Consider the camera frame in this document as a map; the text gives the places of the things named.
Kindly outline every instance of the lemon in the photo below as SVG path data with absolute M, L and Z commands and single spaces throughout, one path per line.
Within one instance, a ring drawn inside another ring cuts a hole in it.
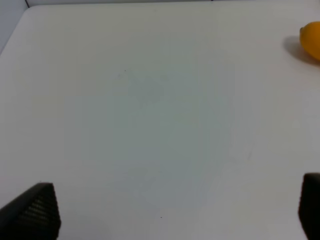
M 300 29 L 300 43 L 308 54 L 320 60 L 320 21 L 310 22 Z

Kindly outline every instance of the tabletop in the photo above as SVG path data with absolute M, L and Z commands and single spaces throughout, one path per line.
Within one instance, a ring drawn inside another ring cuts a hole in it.
M 61 240 L 305 239 L 319 9 L 36 6 L 0 56 L 0 205 L 53 182 Z

